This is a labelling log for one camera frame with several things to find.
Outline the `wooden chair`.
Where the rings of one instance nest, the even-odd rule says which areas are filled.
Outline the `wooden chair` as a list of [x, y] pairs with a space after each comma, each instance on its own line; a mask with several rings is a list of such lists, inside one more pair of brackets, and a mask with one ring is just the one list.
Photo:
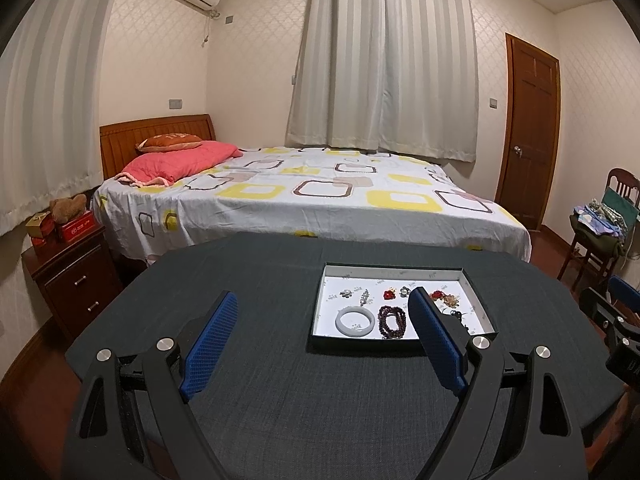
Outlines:
[[626, 169], [611, 169], [602, 198], [576, 206], [570, 214], [570, 226], [574, 236], [558, 280], [574, 260], [580, 261], [580, 267], [572, 289], [590, 262], [598, 268], [598, 281], [610, 278], [618, 260], [627, 257], [639, 226], [639, 179]]

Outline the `red knot gold charm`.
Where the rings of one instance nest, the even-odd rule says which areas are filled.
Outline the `red knot gold charm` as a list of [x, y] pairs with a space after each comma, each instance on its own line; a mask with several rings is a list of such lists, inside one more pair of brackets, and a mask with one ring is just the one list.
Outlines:
[[442, 290], [434, 290], [434, 292], [430, 293], [431, 300], [443, 300], [446, 294]]

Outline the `brown wooden door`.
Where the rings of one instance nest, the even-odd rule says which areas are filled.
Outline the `brown wooden door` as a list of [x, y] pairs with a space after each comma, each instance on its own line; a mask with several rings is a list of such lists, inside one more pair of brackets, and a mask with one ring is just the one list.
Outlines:
[[506, 35], [506, 135], [496, 202], [529, 231], [546, 212], [561, 119], [560, 62], [548, 52]]

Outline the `pink pillow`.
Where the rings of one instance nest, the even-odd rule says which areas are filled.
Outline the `pink pillow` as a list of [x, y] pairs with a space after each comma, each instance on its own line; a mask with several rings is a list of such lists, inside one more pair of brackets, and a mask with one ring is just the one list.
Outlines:
[[238, 158], [242, 155], [241, 150], [233, 144], [203, 141], [197, 148], [142, 154], [116, 174], [114, 179], [138, 188], [144, 186], [168, 188], [182, 178], [194, 176], [230, 158]]

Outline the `wooden nightstand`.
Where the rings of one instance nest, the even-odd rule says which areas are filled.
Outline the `wooden nightstand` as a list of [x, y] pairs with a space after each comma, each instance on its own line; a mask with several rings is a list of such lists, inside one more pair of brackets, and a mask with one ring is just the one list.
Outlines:
[[65, 244], [54, 225], [46, 238], [27, 234], [32, 246], [22, 253], [22, 263], [56, 324], [73, 340], [118, 296], [122, 284], [103, 226]]

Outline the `yellow gift box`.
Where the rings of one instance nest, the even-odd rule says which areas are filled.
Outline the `yellow gift box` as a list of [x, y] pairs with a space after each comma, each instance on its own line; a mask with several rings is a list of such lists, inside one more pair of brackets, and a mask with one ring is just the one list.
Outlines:
[[34, 214], [25, 224], [27, 234], [32, 238], [46, 238], [54, 228], [54, 221], [50, 211], [41, 211]]

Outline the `rose gold bead jewelry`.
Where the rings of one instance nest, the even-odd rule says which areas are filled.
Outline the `rose gold bead jewelry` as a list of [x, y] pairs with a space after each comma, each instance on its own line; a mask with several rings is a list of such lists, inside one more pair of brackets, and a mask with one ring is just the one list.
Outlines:
[[460, 304], [458, 296], [448, 295], [448, 294], [445, 294], [444, 296], [442, 296], [442, 302], [444, 303], [445, 306], [447, 306], [450, 309], [457, 309], [457, 307], [459, 307], [459, 304]]

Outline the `small red flower brooch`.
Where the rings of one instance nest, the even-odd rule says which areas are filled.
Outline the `small red flower brooch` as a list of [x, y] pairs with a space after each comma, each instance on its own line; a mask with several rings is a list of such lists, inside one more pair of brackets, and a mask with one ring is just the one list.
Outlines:
[[383, 292], [383, 298], [385, 300], [393, 300], [397, 297], [395, 289], [393, 288], [389, 288], [389, 289], [385, 289]]

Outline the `left side grey curtain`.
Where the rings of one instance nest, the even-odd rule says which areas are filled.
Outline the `left side grey curtain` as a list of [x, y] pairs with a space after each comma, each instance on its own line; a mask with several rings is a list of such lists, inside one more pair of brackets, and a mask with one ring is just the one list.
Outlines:
[[35, 0], [1, 55], [1, 231], [102, 177], [99, 69], [114, 0]]

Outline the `pile of clothes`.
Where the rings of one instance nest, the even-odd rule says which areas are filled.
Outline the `pile of clothes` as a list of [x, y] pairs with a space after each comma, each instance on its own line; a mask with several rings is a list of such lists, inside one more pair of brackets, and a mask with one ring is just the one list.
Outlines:
[[607, 188], [600, 200], [575, 206], [570, 220], [578, 232], [590, 235], [597, 243], [612, 246], [612, 249], [602, 248], [602, 252], [622, 256], [631, 244], [634, 226], [639, 220], [639, 207], [628, 197]]

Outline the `bed with patterned sheet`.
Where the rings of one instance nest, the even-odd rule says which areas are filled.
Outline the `bed with patterned sheet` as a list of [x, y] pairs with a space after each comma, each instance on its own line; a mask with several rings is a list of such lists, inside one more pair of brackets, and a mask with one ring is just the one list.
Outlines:
[[507, 252], [528, 261], [525, 226], [439, 166], [392, 153], [260, 148], [169, 186], [108, 179], [91, 208], [124, 256], [153, 262], [170, 250], [235, 233], [292, 234]]

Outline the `grey window curtain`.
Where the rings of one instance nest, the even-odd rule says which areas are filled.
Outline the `grey window curtain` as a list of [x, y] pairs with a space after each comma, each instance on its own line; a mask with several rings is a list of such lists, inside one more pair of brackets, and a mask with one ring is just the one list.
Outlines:
[[286, 142], [474, 162], [471, 0], [308, 0]]

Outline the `dark green jewelry tray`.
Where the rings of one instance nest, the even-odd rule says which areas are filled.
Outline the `dark green jewelry tray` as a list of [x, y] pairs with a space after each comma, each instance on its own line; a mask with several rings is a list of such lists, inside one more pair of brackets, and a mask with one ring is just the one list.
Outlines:
[[[383, 298], [384, 290], [389, 288], [395, 289], [397, 297], [393, 300]], [[327, 264], [314, 303], [307, 351], [325, 356], [366, 358], [422, 356], [423, 347], [409, 316], [409, 296], [417, 288], [423, 288], [429, 297], [434, 290], [458, 296], [457, 309], [448, 308], [442, 300], [432, 301], [439, 312], [457, 318], [470, 335], [486, 336], [495, 331], [465, 270]], [[343, 289], [351, 289], [352, 296], [341, 297]], [[365, 308], [375, 317], [374, 329], [361, 338], [345, 337], [334, 325], [337, 312], [348, 306], [360, 307], [359, 299], [365, 289], [370, 292], [371, 302]]]

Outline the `white jade bangle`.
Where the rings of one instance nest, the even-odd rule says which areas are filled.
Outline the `white jade bangle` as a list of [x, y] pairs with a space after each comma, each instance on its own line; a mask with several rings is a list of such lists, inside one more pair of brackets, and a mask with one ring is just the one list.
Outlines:
[[348, 306], [337, 312], [335, 321], [337, 331], [348, 338], [368, 336], [375, 326], [373, 313], [365, 307]]

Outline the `red gift box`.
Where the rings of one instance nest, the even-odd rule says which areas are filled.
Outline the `red gift box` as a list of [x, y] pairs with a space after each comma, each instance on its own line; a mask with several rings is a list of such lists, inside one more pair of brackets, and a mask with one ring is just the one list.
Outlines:
[[100, 224], [96, 221], [96, 217], [93, 212], [91, 210], [86, 210], [69, 222], [58, 224], [56, 226], [56, 234], [58, 234], [58, 239], [61, 242], [70, 244], [87, 236], [95, 229], [99, 229], [99, 227]]

